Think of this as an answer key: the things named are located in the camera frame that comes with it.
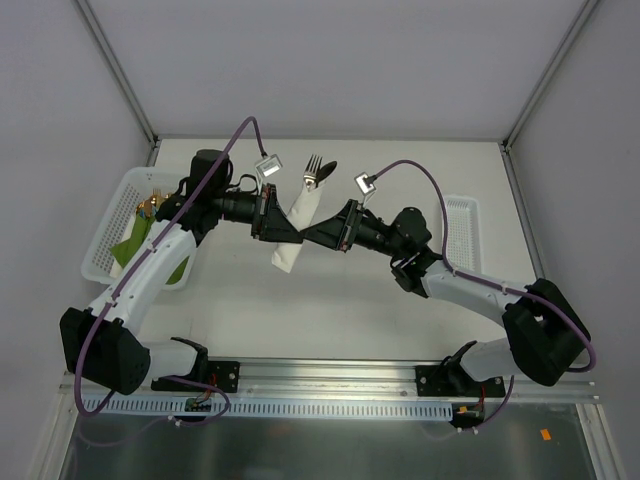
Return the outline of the white paper napkin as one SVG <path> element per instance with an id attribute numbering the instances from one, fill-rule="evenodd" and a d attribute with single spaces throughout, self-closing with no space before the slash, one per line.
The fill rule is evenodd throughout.
<path id="1" fill-rule="evenodd" d="M 322 180 L 318 186 L 311 188 L 302 186 L 301 192 L 287 213 L 287 219 L 298 231 L 311 225 L 326 182 L 327 180 Z M 285 273 L 290 273 L 301 250 L 301 243 L 278 243 L 272 254 L 271 263 Z"/>

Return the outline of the silver fork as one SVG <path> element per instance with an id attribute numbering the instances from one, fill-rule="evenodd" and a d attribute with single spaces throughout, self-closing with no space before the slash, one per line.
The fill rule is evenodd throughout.
<path id="1" fill-rule="evenodd" d="M 303 172 L 304 187 L 311 191 L 317 187 L 318 173 L 322 167 L 323 157 L 312 154 Z"/>

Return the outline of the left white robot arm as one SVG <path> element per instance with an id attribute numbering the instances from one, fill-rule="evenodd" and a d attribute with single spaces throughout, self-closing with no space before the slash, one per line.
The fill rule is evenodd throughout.
<path id="1" fill-rule="evenodd" d="M 277 155 L 263 156 L 255 164 L 255 188 L 243 191 L 232 181 L 228 155 L 196 152 L 188 176 L 159 205 L 149 233 L 119 276 L 88 307 L 63 314 L 63 350 L 76 390 L 85 380 L 123 395 L 145 381 L 177 382 L 188 390 L 206 384 L 206 347 L 181 337 L 144 344 L 138 337 L 142 323 L 171 275 L 190 270 L 197 247 L 220 221 L 248 224 L 263 241 L 297 242 L 297 230 L 266 181 L 281 167 Z"/>

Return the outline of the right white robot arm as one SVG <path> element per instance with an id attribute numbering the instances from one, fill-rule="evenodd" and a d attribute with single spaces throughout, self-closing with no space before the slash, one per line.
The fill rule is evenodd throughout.
<path id="1" fill-rule="evenodd" d="M 302 235 L 340 251 L 358 245 L 388 255 L 392 275 L 404 291 L 458 305 L 504 329 L 502 339 L 470 341 L 447 356 L 426 380 L 439 393 L 466 396 L 483 382 L 519 373 L 553 386 L 564 373 L 579 372 L 575 361 L 581 353 L 593 351 L 588 330 L 554 283 L 538 279 L 530 285 L 511 285 L 454 269 L 430 249 L 431 233 L 414 207 L 385 224 L 349 202 Z"/>

